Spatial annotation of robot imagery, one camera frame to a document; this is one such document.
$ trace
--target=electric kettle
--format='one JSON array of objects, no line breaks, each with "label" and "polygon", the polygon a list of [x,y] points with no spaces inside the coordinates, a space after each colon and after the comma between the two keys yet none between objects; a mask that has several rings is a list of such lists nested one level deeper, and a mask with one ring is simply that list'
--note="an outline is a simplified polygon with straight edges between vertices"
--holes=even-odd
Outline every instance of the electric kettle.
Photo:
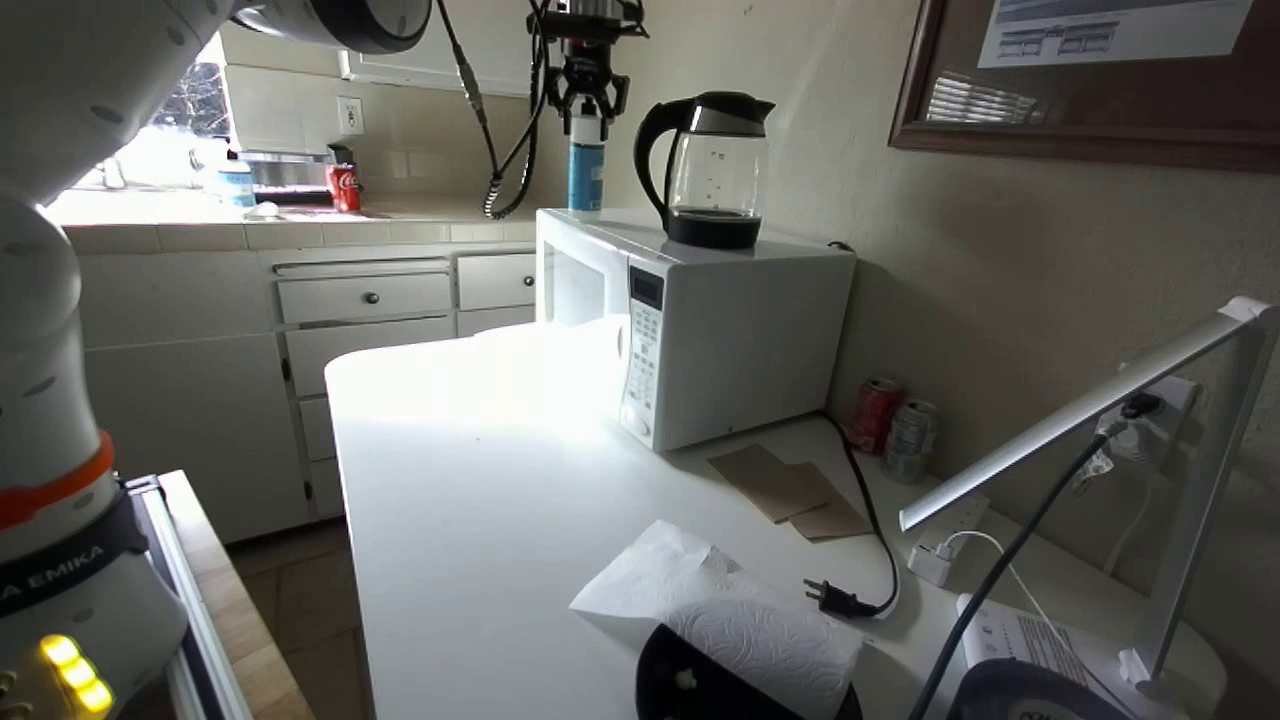
[{"label": "electric kettle", "polygon": [[[666,238],[698,247],[753,247],[763,201],[763,115],[773,103],[742,91],[702,91],[654,103],[635,133],[635,177]],[[652,145],[677,133],[664,197],[646,177]]]}]

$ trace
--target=floor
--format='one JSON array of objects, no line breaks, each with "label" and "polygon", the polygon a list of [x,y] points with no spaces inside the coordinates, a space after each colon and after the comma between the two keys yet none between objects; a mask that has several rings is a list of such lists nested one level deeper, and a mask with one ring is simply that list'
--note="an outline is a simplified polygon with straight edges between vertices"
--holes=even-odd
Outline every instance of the floor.
[{"label": "floor", "polygon": [[231,548],[231,565],[315,720],[373,715],[349,526],[322,523],[255,539]]}]

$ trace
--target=kettle handle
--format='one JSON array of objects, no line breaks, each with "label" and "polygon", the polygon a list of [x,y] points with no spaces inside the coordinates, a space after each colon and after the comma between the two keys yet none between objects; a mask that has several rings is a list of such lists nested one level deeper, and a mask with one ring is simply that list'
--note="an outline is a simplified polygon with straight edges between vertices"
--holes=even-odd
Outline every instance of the kettle handle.
[{"label": "kettle handle", "polygon": [[666,177],[664,177],[664,197],[654,197],[652,188],[652,177],[646,177],[646,154],[652,154],[652,145],[664,135],[664,133],[685,133],[688,120],[692,120],[692,107],[697,99],[677,99],[677,103],[652,103],[652,113],[640,120],[635,126],[635,177],[640,177],[640,188],[646,197],[646,204],[661,211],[664,227],[670,218],[670,209],[666,209],[666,188],[670,188],[670,154],[666,154]]}]

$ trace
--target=white wall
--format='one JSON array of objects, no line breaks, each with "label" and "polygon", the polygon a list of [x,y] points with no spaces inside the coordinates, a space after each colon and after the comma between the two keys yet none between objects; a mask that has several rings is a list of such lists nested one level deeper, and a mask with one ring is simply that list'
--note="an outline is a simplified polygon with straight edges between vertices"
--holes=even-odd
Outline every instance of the white wall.
[{"label": "white wall", "polygon": [[[344,140],[369,192],[484,197],[488,154],[460,91],[349,84],[338,50],[223,29],[226,94],[245,148],[322,151]],[[338,135],[334,99],[365,103],[365,135]],[[488,94],[496,148],[522,133],[522,99]],[[564,140],[557,113],[539,122],[533,197],[564,197]]]},{"label": "white wall", "polygon": [[[608,197],[644,204],[632,126],[654,99],[742,88],[777,99],[768,218],[852,238],[856,288],[836,406],[871,371],[939,399],[939,473],[1073,399],[1124,357],[1170,338],[1234,293],[1280,301],[1280,177],[994,160],[888,148],[912,0],[646,0],[624,41],[632,113],[608,148]],[[1186,617],[1280,682],[1280,363],[1213,526]],[[1043,484],[1000,484],[1028,510]],[[1052,516],[1104,561],[1137,484],[1075,490]],[[1150,537],[1124,561],[1145,585]]]}]

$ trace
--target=white microwave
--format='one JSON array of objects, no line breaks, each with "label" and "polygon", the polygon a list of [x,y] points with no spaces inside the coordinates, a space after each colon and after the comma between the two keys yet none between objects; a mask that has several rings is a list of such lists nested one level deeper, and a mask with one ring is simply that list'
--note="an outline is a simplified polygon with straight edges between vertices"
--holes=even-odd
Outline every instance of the white microwave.
[{"label": "white microwave", "polygon": [[654,451],[828,404],[856,255],[760,235],[753,251],[537,211],[537,320],[615,320],[620,415]]}]

